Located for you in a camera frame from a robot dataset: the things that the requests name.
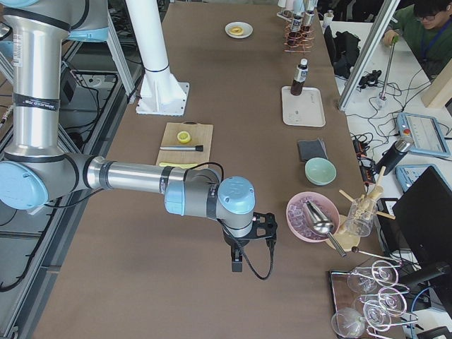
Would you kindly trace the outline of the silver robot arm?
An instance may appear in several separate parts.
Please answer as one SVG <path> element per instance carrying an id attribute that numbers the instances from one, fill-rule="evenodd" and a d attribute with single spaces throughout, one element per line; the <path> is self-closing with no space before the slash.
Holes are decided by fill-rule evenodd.
<path id="1" fill-rule="evenodd" d="M 107 40 L 106 1 L 4 1 L 3 7 L 13 29 L 13 142 L 1 161 L 3 203 L 28 210 L 85 189 L 159 193 L 168 212 L 221 224 L 235 272 L 247 260 L 250 241 L 264 239 L 274 248 L 275 218 L 254 210 L 254 188 L 243 177 L 227 178 L 206 164 L 131 164 L 58 146 L 61 44 Z"/>

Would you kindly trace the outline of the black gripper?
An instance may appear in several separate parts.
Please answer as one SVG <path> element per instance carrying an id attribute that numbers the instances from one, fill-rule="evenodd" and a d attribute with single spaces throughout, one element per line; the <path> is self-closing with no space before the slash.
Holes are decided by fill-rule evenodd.
<path id="1" fill-rule="evenodd" d="M 245 232 L 242 237 L 234 236 L 231 229 L 223 227 L 223 237 L 225 241 L 232 247 L 231 250 L 231 266 L 232 272 L 242 272 L 243 256 L 239 250 L 239 244 L 245 247 L 250 241 L 264 239 L 267 247 L 271 252 L 274 251 L 277 240 L 278 224 L 275 215 L 272 213 L 254 212 L 251 229 Z"/>

